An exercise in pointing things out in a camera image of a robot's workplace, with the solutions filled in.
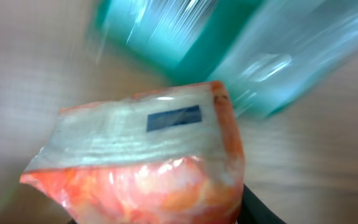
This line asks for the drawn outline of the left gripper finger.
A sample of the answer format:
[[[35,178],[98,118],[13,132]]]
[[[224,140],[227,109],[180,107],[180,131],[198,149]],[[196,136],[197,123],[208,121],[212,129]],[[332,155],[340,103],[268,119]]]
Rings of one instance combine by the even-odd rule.
[[[242,193],[237,224],[286,224],[274,214],[246,185]]]

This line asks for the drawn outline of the red white snack packet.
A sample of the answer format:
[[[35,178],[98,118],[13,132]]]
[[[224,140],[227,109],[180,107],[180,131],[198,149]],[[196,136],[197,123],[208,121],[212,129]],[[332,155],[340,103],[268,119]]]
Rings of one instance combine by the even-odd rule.
[[[20,182],[77,223],[235,223],[245,158],[220,81],[60,110]]]

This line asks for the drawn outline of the green 3M sponge pack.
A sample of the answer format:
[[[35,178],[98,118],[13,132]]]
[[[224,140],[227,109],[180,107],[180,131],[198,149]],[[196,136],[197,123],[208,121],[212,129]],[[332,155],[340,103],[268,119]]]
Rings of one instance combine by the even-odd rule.
[[[358,51],[358,0],[102,0],[88,38],[174,85],[221,80],[237,116],[264,118]]]

